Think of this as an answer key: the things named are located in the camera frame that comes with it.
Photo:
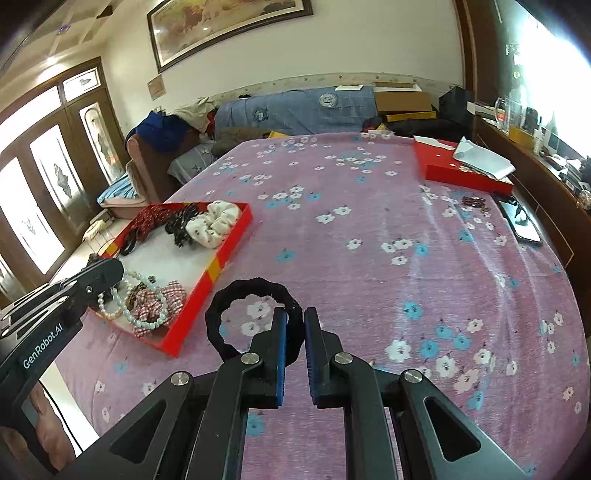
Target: wall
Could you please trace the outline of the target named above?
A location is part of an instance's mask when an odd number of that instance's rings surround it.
[[[166,70],[167,93],[153,102],[146,84],[158,72],[146,14],[158,3],[137,3],[103,52],[124,133],[156,106],[171,111],[201,96],[297,75],[384,72],[463,83],[453,0],[312,0],[312,17],[237,35]]]

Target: pink bedsheet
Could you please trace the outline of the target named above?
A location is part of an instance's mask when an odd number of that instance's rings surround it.
[[[551,248],[518,244],[490,197],[485,216],[458,202],[466,193],[421,181],[408,139],[324,134],[246,142],[171,200],[250,203],[254,221],[216,288],[285,284],[347,351],[391,372],[421,369],[527,474],[550,479],[587,420],[577,304]],[[272,307],[234,302],[222,335],[247,349]],[[178,359],[93,316],[57,363],[98,433],[171,373],[220,364],[203,312]],[[345,477],[342,415],[313,407],[303,351],[284,407],[252,411],[247,435],[245,480]]]

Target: framed painting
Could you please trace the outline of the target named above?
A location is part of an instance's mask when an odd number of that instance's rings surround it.
[[[148,14],[158,72],[234,35],[312,14],[311,0],[165,0]]]

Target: window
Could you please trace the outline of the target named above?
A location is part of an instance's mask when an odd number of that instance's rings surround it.
[[[66,101],[73,100],[83,93],[90,92],[92,89],[100,86],[100,78],[98,69],[87,70],[78,75],[67,79],[64,82],[64,93],[66,94]]]
[[[544,126],[554,118],[558,137],[579,154],[591,156],[589,62],[516,0],[498,0],[498,5],[503,20],[499,23],[502,56],[510,62],[501,69],[502,94],[536,109]]]
[[[19,135],[61,106],[57,86],[36,96],[0,124],[0,153]]]

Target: floor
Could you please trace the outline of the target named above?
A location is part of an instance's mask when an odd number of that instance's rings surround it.
[[[108,227],[108,234],[106,235],[106,238],[109,238],[110,236],[114,238],[119,235],[119,233],[121,233],[123,228],[125,228],[128,223],[129,220],[115,219],[115,221]],[[103,251],[106,246],[107,244],[101,247],[99,251]],[[91,247],[88,246],[87,243],[83,243],[58,270],[58,272],[53,277],[52,282],[56,280],[65,280],[66,278],[77,274],[86,266],[88,256],[91,253],[94,253]],[[55,401],[63,413],[65,421],[72,430],[73,436],[80,444],[80,447],[82,447],[82,451],[86,450],[98,439],[99,436],[90,425],[88,420],[86,420],[84,414],[78,408],[78,405],[70,394],[70,391],[68,390],[64,379],[61,377],[60,371],[57,369],[55,362],[53,362],[43,374],[41,377],[41,382],[43,385],[45,385],[47,391],[52,396],[53,401]],[[70,441],[72,442],[74,450],[76,451],[76,456],[80,455],[82,451],[80,448],[78,448],[76,442],[73,441],[72,436],[65,426],[64,430],[68,434],[68,437],[70,437]]]

